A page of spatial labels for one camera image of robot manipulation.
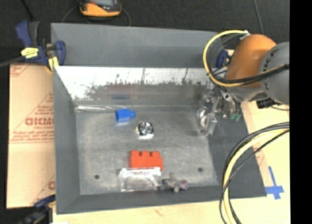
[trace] black floor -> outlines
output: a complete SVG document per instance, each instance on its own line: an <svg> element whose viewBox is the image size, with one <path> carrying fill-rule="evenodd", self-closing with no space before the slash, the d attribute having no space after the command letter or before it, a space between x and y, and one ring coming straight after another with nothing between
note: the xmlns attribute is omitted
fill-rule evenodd
<svg viewBox="0 0 312 224"><path fill-rule="evenodd" d="M50 40L50 23L60 22L74 6L75 0L25 0L41 22L39 37ZM121 0L130 16L131 26L174 29L199 29L221 32L247 29L263 33L277 43L290 40L290 0ZM0 62L19 55L22 48L15 26L29 20L20 0L0 0ZM65 21L89 23L74 9ZM128 25L125 12L108 22ZM30 210L5 210L5 184L8 139L8 68L0 68L0 223L13 223Z"/></svg>

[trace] blue block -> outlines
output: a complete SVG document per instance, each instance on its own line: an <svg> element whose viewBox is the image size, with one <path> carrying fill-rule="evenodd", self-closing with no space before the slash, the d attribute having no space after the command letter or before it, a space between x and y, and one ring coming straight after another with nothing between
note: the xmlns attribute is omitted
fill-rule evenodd
<svg viewBox="0 0 312 224"><path fill-rule="evenodd" d="M136 113L133 110L129 110L129 109L116 110L117 122L128 122L134 117L136 117Z"/></svg>

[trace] metal object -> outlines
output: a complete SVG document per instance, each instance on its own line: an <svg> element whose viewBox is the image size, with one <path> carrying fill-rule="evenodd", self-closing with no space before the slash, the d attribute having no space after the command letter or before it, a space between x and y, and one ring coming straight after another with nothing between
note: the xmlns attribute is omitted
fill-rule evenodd
<svg viewBox="0 0 312 224"><path fill-rule="evenodd" d="M140 139L150 139L154 136L154 128L151 122L140 122L136 130Z"/></svg>
<svg viewBox="0 0 312 224"><path fill-rule="evenodd" d="M208 136L214 133L218 120L215 116L221 109L218 107L221 97L208 95L206 103L199 110L199 128L202 135Z"/></svg>

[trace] blue clamp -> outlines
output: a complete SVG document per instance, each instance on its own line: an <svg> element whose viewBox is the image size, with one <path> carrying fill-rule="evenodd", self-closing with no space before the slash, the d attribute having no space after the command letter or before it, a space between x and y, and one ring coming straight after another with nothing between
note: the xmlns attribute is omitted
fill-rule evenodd
<svg viewBox="0 0 312 224"><path fill-rule="evenodd" d="M226 57L227 57L227 55L228 55L228 51L227 50L222 50L220 53L219 53L219 55L218 55L218 57L217 57L217 59L216 59L216 62L215 62L215 66L216 66L216 68L221 68L222 67L222 65L225 63L225 61L226 61Z"/></svg>
<svg viewBox="0 0 312 224"><path fill-rule="evenodd" d="M22 56L23 61L42 63L51 69L49 64L49 57L46 56L46 52L55 51L55 56L58 58L58 63L59 65L62 65L66 56L65 43L63 41L56 41L52 47L44 49L37 43L38 26L38 21L23 21L15 28L17 37L23 42L25 48L32 47L38 49L38 51L31 57Z"/></svg>
<svg viewBox="0 0 312 224"><path fill-rule="evenodd" d="M132 118L136 117L136 113L135 111L129 109L119 109L116 110L115 116L117 122L128 122Z"/></svg>

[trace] orange device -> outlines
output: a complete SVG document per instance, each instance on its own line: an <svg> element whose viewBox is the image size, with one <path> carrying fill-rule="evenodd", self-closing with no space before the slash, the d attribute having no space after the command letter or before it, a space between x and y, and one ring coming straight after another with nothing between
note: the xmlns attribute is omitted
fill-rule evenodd
<svg viewBox="0 0 312 224"><path fill-rule="evenodd" d="M121 12L119 0L78 0L81 13L87 17L115 17Z"/></svg>
<svg viewBox="0 0 312 224"><path fill-rule="evenodd" d="M163 169L162 157L158 151L149 152L147 150L141 153L138 150L132 150L129 157L130 168L149 168L160 167Z"/></svg>

